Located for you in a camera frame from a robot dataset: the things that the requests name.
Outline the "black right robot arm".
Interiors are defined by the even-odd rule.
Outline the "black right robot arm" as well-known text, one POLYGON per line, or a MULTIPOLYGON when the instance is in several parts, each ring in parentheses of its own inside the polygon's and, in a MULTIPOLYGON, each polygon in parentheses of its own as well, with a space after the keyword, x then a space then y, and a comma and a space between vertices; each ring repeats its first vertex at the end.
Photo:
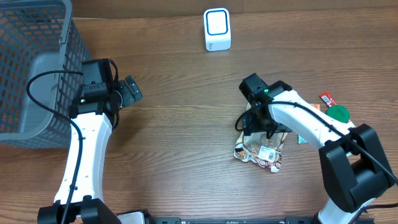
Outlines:
POLYGON ((287 217, 285 223, 372 223, 360 216, 377 209, 373 200, 397 184, 375 130, 328 116, 283 81, 268 85, 253 73, 242 80, 239 90, 248 105, 235 123, 241 134, 235 158, 277 173, 290 132, 319 153, 329 199, 314 217, 287 217))

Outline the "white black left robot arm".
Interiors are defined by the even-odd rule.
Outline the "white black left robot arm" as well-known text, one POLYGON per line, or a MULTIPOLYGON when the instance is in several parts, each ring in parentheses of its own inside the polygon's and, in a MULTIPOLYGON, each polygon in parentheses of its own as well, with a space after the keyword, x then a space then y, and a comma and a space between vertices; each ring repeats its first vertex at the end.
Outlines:
POLYGON ((117 215, 103 199, 103 170, 109 138, 121 109, 142 98, 133 77, 121 80, 110 59, 85 61, 83 78, 64 117, 71 126, 70 148, 53 205, 40 208, 38 223, 150 223, 143 210, 117 215))

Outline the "green lid jar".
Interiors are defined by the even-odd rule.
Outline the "green lid jar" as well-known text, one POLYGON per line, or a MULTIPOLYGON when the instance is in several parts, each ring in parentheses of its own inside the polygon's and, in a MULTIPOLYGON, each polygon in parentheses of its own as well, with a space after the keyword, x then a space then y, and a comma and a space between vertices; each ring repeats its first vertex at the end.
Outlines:
POLYGON ((349 111, 342 105, 333 105, 326 110, 326 114, 342 123, 348 123, 350 121, 349 111))

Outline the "white snack wrapper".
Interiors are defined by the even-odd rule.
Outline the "white snack wrapper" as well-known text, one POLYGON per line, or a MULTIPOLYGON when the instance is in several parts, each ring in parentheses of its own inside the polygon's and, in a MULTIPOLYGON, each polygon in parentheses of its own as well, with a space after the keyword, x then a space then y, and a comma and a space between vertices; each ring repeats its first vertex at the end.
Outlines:
POLYGON ((241 133, 234 148, 233 156, 243 162, 253 162, 258 166, 278 173, 282 165, 282 148, 287 133, 275 133, 267 139, 266 132, 241 133))

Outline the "teal tissue packet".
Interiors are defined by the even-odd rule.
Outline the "teal tissue packet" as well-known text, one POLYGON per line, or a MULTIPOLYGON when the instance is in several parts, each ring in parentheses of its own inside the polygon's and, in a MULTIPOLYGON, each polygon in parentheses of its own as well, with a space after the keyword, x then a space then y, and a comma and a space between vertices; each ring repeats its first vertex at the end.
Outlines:
POLYGON ((307 143, 307 141, 303 137, 298 136, 298 144, 302 144, 302 143, 307 143))

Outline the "red snack bar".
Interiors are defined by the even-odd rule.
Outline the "red snack bar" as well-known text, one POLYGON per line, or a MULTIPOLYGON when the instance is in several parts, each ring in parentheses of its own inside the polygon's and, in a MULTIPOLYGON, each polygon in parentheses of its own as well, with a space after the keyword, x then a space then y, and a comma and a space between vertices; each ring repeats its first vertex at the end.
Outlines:
POLYGON ((331 97, 329 91, 326 91, 320 95, 320 99, 326 104, 328 108, 337 105, 336 101, 331 97))

